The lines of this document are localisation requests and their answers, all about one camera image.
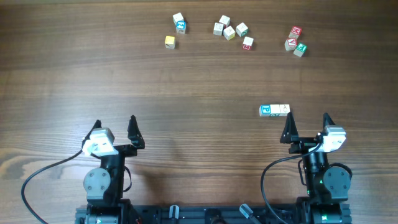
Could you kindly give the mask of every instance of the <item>wood grain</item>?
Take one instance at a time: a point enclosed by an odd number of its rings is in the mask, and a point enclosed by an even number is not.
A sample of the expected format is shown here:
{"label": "wood grain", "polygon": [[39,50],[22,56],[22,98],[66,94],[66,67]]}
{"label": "wood grain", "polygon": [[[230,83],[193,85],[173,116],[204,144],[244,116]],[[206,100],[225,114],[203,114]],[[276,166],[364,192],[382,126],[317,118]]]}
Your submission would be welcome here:
{"label": "wood grain", "polygon": [[[347,131],[330,154],[354,172],[354,223],[398,218],[398,14],[392,1],[134,2],[0,7],[0,223],[38,223],[20,187],[35,170],[71,156],[96,119],[127,143],[130,115],[146,140],[127,159],[136,205],[263,203],[260,174],[288,156],[285,118],[260,118],[288,103],[302,136],[329,112]],[[181,12],[187,34],[175,33]],[[212,34],[222,14],[245,22],[242,38]],[[292,26],[308,45],[284,49]],[[166,35],[177,48],[164,47]],[[272,203],[305,195],[297,161],[267,175]],[[99,162],[79,156],[38,175],[26,190],[49,223],[71,223],[86,205],[83,178]]]}

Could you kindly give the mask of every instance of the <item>wooden table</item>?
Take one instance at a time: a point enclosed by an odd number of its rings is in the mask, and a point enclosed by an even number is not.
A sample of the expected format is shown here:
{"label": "wooden table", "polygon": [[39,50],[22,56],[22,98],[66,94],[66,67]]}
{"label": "wooden table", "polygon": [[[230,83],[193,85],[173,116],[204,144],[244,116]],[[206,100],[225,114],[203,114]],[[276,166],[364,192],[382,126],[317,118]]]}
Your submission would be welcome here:
{"label": "wooden table", "polygon": [[[260,174],[288,156],[285,117],[259,117],[287,103],[301,136],[328,112],[345,127],[330,162],[350,166],[354,223],[397,223],[398,14],[389,1],[220,1],[0,7],[0,223],[38,223],[21,200],[35,170],[71,156],[96,119],[128,143],[130,115],[146,141],[126,161],[135,205],[261,205]],[[187,33],[175,33],[181,12]],[[243,39],[214,36],[221,15],[245,22]],[[303,27],[299,58],[286,52]],[[177,48],[166,49],[166,35]],[[100,165],[79,156],[27,186],[49,223],[71,223],[86,205],[83,178]],[[266,177],[272,203],[306,194],[297,161]]]}

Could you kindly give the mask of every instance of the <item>small cube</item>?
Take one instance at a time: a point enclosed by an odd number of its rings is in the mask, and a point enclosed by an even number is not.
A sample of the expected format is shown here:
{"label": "small cube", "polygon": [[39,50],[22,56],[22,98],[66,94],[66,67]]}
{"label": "small cube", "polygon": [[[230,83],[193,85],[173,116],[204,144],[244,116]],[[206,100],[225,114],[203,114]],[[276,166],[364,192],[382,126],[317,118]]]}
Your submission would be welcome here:
{"label": "small cube", "polygon": [[184,21],[178,21],[175,25],[178,34],[185,34],[185,30],[187,28],[187,23]]}
{"label": "small cube", "polygon": [[175,48],[175,37],[166,36],[165,45],[167,49],[174,49]]}
{"label": "small cube", "polygon": [[285,48],[287,51],[294,50],[297,47],[297,40],[295,38],[287,39],[285,42]]}
{"label": "small cube", "polygon": [[244,35],[246,35],[248,30],[249,30],[249,28],[243,22],[236,27],[236,33],[240,37],[243,37]]}
{"label": "small cube", "polygon": [[251,37],[244,37],[243,49],[244,50],[251,50],[251,48],[253,46],[253,41],[254,41],[254,39],[251,38]]}
{"label": "small cube", "polygon": [[232,38],[234,38],[234,36],[235,36],[235,30],[231,26],[227,27],[224,30],[224,37],[227,40],[231,40]]}
{"label": "small cube", "polygon": [[298,46],[296,47],[296,49],[293,51],[293,54],[301,57],[303,56],[304,52],[307,50],[307,46],[299,43]]}
{"label": "small cube", "polygon": [[290,112],[289,105],[261,105],[260,116],[287,116]]}
{"label": "small cube", "polygon": [[301,31],[303,31],[303,29],[294,26],[290,31],[289,38],[295,38],[297,40],[301,34]]}
{"label": "small cube", "polygon": [[230,18],[228,16],[221,16],[221,19],[219,21],[219,23],[224,25],[224,28],[227,28],[229,26],[229,22],[230,22]]}
{"label": "small cube", "polygon": [[176,15],[173,15],[173,21],[175,25],[177,25],[177,22],[179,21],[184,21],[184,17],[182,17],[181,12],[177,13]]}
{"label": "small cube", "polygon": [[214,35],[223,35],[224,24],[220,24],[216,22],[214,24],[213,34]]}

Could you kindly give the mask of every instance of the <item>white cube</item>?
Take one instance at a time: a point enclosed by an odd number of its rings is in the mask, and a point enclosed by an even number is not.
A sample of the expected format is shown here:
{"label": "white cube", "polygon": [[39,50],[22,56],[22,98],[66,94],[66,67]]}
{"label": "white cube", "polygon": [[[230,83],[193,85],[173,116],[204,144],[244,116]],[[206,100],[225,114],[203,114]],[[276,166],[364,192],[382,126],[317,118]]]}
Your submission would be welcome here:
{"label": "white cube", "polygon": [[234,38],[234,36],[235,36],[235,30],[231,26],[227,27],[224,30],[224,37],[227,40],[231,40],[232,38]]}
{"label": "white cube", "polygon": [[260,116],[287,116],[290,112],[289,105],[261,105]]}
{"label": "white cube", "polygon": [[175,37],[166,36],[166,40],[164,42],[167,49],[174,49],[175,48]]}
{"label": "white cube", "polygon": [[251,37],[244,37],[243,49],[244,50],[251,50],[251,48],[253,46],[253,41],[254,41],[254,39],[251,38]]}
{"label": "white cube", "polygon": [[175,25],[177,25],[178,21],[184,21],[184,17],[182,17],[181,12],[177,13],[176,15],[173,15],[173,21]]}
{"label": "white cube", "polygon": [[228,16],[221,16],[219,23],[224,24],[224,28],[229,26],[230,18]]}
{"label": "white cube", "polygon": [[294,50],[297,47],[297,40],[295,38],[287,39],[285,42],[286,50]]}
{"label": "white cube", "polygon": [[236,33],[240,37],[243,37],[244,35],[246,35],[248,30],[249,30],[249,28],[243,22],[236,27]]}
{"label": "white cube", "polygon": [[224,24],[220,24],[216,22],[214,24],[213,34],[214,35],[223,35]]}
{"label": "white cube", "polygon": [[307,46],[299,43],[298,46],[296,47],[296,49],[293,51],[293,54],[301,57],[303,56],[303,54],[305,53],[305,51],[307,50]]}
{"label": "white cube", "polygon": [[290,31],[289,38],[295,38],[297,40],[301,34],[301,31],[303,31],[303,29],[293,26],[292,30]]}
{"label": "white cube", "polygon": [[178,21],[175,25],[178,34],[185,34],[187,23],[184,21]]}

